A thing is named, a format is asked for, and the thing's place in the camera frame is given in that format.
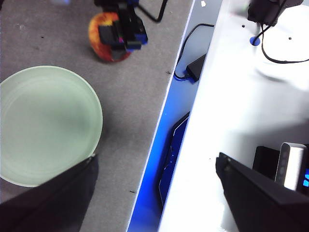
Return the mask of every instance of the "black cable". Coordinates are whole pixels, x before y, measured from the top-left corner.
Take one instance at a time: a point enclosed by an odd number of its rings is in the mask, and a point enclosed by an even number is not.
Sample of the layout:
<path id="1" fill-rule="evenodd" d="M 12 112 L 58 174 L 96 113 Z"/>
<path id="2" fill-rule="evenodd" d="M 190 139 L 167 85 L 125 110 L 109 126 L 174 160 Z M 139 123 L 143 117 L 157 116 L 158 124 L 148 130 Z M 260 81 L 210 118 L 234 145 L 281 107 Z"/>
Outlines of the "black cable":
<path id="1" fill-rule="evenodd" d="M 274 17 L 273 21 L 269 24 L 269 26 L 264 30 L 264 32 L 267 31 L 269 28 L 271 28 L 271 26 L 275 23 L 275 21 L 277 20 L 277 18 L 278 18 L 279 15 L 280 15 L 281 10 L 282 10 L 283 7 L 284 7 L 286 1 L 287 1 L 287 0 L 284 0 L 284 1 L 282 2 L 282 4 L 281 4 L 280 7 L 279 7 L 278 12 L 276 13 L 276 16 Z M 261 31 L 261 33 L 259 33 L 259 34 L 255 37 L 255 39 L 254 39 L 253 42 L 252 42 L 253 45 L 255 45 L 255 42 L 256 42 L 257 38 L 259 38 L 262 34 L 263 34 L 263 31 Z"/>
<path id="2" fill-rule="evenodd" d="M 295 64 L 295 63 L 302 63 L 302 62 L 306 62 L 309 61 L 309 59 L 306 60 L 300 60 L 300 61 L 287 61 L 287 60 L 277 60 L 277 59 L 273 59 L 271 57 L 269 57 L 265 50 L 264 50 L 264 28 L 263 28 L 263 24 L 261 24 L 261 28 L 262 28 L 262 52 L 264 54 L 264 56 L 270 60 L 271 62 L 277 63 L 277 64 Z"/>
<path id="3" fill-rule="evenodd" d="M 198 27 L 200 27 L 200 26 L 212 27 L 212 28 L 213 28 L 213 27 L 214 27 L 214 24 L 199 23 L 199 24 L 197 24 L 197 25 L 190 31 L 190 33 L 188 34 L 188 36 L 185 38 L 185 40 L 184 40 L 184 42 L 183 42 L 183 45 L 182 45 L 182 48 L 181 48 L 181 50 L 180 50 L 180 54 L 179 54 L 179 57 L 178 57 L 178 60 L 177 60 L 176 67 L 177 67 L 179 61 L 181 60 L 181 58 L 183 57 L 183 50 L 184 50 L 184 47 L 185 47 L 185 45 L 186 45 L 188 39 L 190 38 L 190 36 L 192 35 L 192 33 L 193 33 Z M 176 76 L 178 79 L 186 79 L 186 78 L 187 78 L 186 75 L 185 75 L 185 76 L 178 76 L 178 75 L 176 74 L 176 69 L 175 69 L 175 71 L 174 71 L 174 76 Z"/>
<path id="4" fill-rule="evenodd" d="M 168 0 L 163 0 L 158 18 L 155 18 L 154 16 L 152 16 L 143 6 L 141 6 L 141 5 L 138 4 L 137 7 L 138 7 L 145 15 L 147 15 L 152 21 L 154 21 L 154 22 L 156 22 L 156 23 L 159 23 L 159 22 L 161 22 L 161 20 L 162 20 L 162 18 L 163 18 L 163 14 L 164 14 L 165 7 L 166 7 L 167 2 L 168 2 Z"/>

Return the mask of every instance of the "blue led light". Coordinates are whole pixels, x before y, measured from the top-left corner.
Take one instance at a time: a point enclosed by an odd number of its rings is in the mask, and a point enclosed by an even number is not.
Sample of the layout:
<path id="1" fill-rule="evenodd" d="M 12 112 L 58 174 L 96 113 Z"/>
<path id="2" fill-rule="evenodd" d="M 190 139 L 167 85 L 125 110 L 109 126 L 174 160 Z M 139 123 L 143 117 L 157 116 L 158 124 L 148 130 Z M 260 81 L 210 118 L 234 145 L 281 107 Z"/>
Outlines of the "blue led light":
<path id="1" fill-rule="evenodd" d="M 303 186 L 309 187 L 309 169 L 306 169 L 305 180 L 304 180 Z"/>
<path id="2" fill-rule="evenodd" d="M 304 186 L 309 187 L 309 182 L 307 180 L 304 180 Z"/>

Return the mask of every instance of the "white desk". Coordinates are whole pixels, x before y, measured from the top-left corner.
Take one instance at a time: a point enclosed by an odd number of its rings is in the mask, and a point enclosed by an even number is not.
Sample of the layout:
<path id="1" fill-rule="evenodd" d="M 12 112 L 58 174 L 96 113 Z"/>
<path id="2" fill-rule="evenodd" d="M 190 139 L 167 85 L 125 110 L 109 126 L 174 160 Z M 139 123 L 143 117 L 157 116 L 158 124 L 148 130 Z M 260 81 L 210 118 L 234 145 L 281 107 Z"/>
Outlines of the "white desk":
<path id="1" fill-rule="evenodd" d="M 249 43 L 258 27 L 246 19 L 247 6 L 247 0 L 223 0 L 160 232 L 237 231 L 215 172 L 219 152 L 252 167 L 259 145 L 309 142 L 309 62 L 266 60 Z M 308 22 L 307 6 L 287 9 L 265 33 L 268 55 L 309 58 Z"/>

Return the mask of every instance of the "gray floor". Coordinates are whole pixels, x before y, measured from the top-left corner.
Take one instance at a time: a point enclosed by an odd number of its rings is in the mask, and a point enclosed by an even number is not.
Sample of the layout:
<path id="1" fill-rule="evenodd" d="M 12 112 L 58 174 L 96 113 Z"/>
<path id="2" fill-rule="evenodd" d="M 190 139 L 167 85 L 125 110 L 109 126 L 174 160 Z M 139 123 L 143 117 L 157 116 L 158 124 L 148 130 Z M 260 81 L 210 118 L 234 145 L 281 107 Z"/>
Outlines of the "gray floor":
<path id="1" fill-rule="evenodd" d="M 158 13 L 160 0 L 141 0 Z M 100 61 L 89 46 L 92 0 L 54 6 L 48 0 L 6 0 L 1 11 L 1 81 L 37 65 L 56 65 L 84 77 L 103 108 L 96 153 L 100 173 L 82 232 L 125 231 L 191 1 L 169 0 L 162 23 L 143 14 L 149 44 L 120 63 Z M 1 201 L 25 191 L 1 181 Z"/>

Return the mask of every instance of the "blue hole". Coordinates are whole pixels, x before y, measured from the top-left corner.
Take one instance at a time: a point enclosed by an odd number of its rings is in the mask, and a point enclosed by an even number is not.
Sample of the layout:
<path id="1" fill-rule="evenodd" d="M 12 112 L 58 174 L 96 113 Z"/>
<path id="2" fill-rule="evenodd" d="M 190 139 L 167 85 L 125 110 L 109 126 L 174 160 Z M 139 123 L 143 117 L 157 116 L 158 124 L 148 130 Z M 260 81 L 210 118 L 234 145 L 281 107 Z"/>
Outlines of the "blue hole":
<path id="1" fill-rule="evenodd" d="M 253 45 L 253 46 L 258 46 L 261 42 L 260 38 L 257 38 L 257 40 L 255 41 L 255 43 L 253 44 L 253 40 L 255 39 L 255 36 L 251 37 L 250 38 L 250 43 Z"/>

